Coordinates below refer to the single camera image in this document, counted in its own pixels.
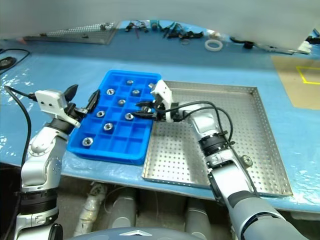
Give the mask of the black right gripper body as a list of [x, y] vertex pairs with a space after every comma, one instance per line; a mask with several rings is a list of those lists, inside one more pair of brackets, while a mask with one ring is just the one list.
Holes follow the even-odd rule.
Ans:
[[152, 102], [152, 109], [153, 109], [153, 113], [152, 113], [152, 120], [154, 121], [166, 121], [166, 113], [164, 112], [165, 106], [163, 104], [163, 101], [159, 98], [159, 99], [155, 99]]

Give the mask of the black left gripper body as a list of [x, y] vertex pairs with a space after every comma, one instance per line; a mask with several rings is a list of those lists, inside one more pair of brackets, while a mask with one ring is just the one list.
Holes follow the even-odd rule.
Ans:
[[69, 102], [65, 108], [65, 114], [73, 119], [83, 119], [88, 113], [86, 108], [78, 108], [75, 103]]

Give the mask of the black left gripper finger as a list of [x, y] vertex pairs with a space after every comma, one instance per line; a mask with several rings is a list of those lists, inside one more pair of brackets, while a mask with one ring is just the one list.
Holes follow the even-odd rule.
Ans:
[[99, 99], [100, 99], [100, 90], [97, 89], [95, 92], [92, 93], [92, 95], [88, 100], [88, 104], [85, 107], [85, 109], [87, 110], [87, 113], [91, 113], [95, 109], [96, 105], [99, 102]]
[[64, 91], [63, 94], [67, 103], [72, 101], [72, 99], [75, 97], [78, 86], [79, 86], [78, 84], [73, 84]]

